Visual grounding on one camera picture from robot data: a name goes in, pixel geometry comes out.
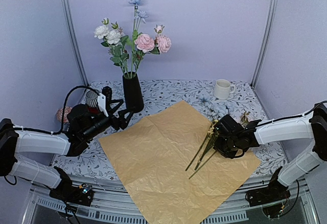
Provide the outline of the artificial flower bouquet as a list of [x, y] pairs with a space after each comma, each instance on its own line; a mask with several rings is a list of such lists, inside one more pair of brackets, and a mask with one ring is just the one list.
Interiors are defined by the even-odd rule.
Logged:
[[206, 161], [203, 162], [204, 157], [209, 153], [210, 150], [212, 150], [214, 148], [214, 144], [216, 142], [216, 140], [218, 139], [218, 136], [220, 135], [220, 129], [218, 128], [219, 125], [219, 120], [212, 120], [212, 123], [207, 131], [207, 134], [202, 142], [202, 144], [200, 145], [198, 151], [196, 152], [196, 154], [194, 155], [194, 157], [191, 159], [190, 163], [188, 164], [188, 166], [186, 167], [185, 171], [188, 171], [188, 169], [190, 168], [190, 166], [192, 165], [192, 163], [194, 162], [194, 160], [197, 158], [197, 156], [199, 155], [199, 153], [202, 153], [199, 156], [199, 159], [196, 163], [195, 166], [195, 171], [194, 173], [189, 177], [189, 179], [191, 179], [195, 174], [198, 173], [198, 171], [212, 158], [212, 156], [216, 153], [216, 151], [214, 151], [208, 158]]

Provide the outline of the orange wrapping paper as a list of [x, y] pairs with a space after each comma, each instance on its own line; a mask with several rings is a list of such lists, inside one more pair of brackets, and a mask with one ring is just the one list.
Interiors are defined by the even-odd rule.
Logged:
[[185, 101], [143, 117], [100, 144], [130, 197], [149, 223], [200, 223], [260, 165], [247, 152], [239, 159], [219, 153], [194, 172], [193, 156], [210, 121]]

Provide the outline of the pink rose stem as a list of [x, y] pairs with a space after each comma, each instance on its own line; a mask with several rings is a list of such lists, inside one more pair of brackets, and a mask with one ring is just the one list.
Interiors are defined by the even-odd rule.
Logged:
[[170, 50], [172, 42], [168, 36], [163, 34], [164, 29], [164, 25], [156, 25], [154, 28], [154, 38], [149, 34], [138, 32], [139, 35], [135, 40], [137, 71], [146, 54], [159, 55], [161, 53], [167, 53]]

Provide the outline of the thin blue flower stem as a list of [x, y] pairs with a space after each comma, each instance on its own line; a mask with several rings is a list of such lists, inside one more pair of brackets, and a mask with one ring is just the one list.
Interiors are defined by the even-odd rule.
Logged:
[[132, 30], [132, 62], [131, 62], [131, 72], [136, 74], [137, 72], [137, 57], [136, 57], [136, 47], [135, 40], [139, 35], [138, 29], [141, 22], [146, 23], [145, 19], [149, 17], [146, 11], [140, 10], [142, 0], [130, 0], [128, 3], [134, 6], [134, 18], [133, 18], [133, 30]]

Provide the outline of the blue peony stem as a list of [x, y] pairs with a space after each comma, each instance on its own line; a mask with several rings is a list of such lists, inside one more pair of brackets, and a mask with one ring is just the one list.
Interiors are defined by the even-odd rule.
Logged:
[[219, 120], [225, 115], [231, 115], [237, 110], [237, 106], [228, 101], [214, 102], [208, 96], [202, 95], [199, 98], [200, 104], [204, 107], [204, 111], [210, 120]]

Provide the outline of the white rose stem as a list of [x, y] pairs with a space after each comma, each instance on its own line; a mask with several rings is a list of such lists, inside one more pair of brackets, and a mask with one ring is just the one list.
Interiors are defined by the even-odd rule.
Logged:
[[108, 49], [109, 59], [115, 66], [120, 67], [125, 78], [129, 78], [129, 54], [125, 48], [129, 37], [124, 34], [118, 23], [110, 23], [109, 18], [102, 19], [101, 25], [94, 30], [94, 38], [101, 41], [101, 45]]

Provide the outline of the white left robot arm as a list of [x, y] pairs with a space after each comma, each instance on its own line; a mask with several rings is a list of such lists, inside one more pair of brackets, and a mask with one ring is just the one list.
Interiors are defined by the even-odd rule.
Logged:
[[125, 129], [134, 111], [120, 110], [122, 99], [107, 101], [98, 99], [96, 108], [86, 104], [74, 106], [67, 114], [68, 130], [49, 132], [14, 125], [10, 119], [1, 120], [1, 176], [17, 176], [32, 182], [39, 182], [56, 192], [64, 200], [72, 200], [76, 189], [68, 182], [62, 181], [63, 173], [39, 165], [24, 153], [56, 154], [66, 157], [79, 156], [88, 147], [94, 137], [112, 127]]

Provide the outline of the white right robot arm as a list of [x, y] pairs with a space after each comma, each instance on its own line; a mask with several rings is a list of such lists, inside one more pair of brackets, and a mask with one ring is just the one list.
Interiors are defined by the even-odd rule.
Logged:
[[245, 127], [230, 115], [214, 126], [218, 137], [214, 150], [229, 159], [237, 152], [272, 142], [309, 139], [309, 146], [295, 159], [278, 170], [264, 191], [268, 201], [276, 201], [294, 181], [326, 162], [326, 101], [316, 103], [302, 114], [272, 120], [254, 120]]

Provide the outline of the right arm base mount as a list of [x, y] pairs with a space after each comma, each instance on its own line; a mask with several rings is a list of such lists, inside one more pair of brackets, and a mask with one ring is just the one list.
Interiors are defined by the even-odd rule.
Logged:
[[[289, 199], [291, 194], [288, 187], [285, 187], [278, 181], [278, 174], [281, 169], [282, 167], [279, 167], [274, 172], [268, 186], [246, 192], [245, 199], [249, 202], [251, 207], [269, 204], [278, 200], [287, 201]], [[285, 204], [279, 204], [276, 206], [264, 207], [262, 210], [266, 217], [275, 219], [282, 216], [284, 208]]]

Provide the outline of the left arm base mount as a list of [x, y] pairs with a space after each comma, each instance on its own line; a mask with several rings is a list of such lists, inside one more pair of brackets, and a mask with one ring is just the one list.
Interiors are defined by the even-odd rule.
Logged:
[[73, 203], [90, 207], [94, 196], [92, 185], [82, 183], [79, 186], [73, 186], [70, 177], [59, 167], [54, 167], [60, 176], [60, 183], [56, 188], [50, 190], [49, 196], [64, 203]]

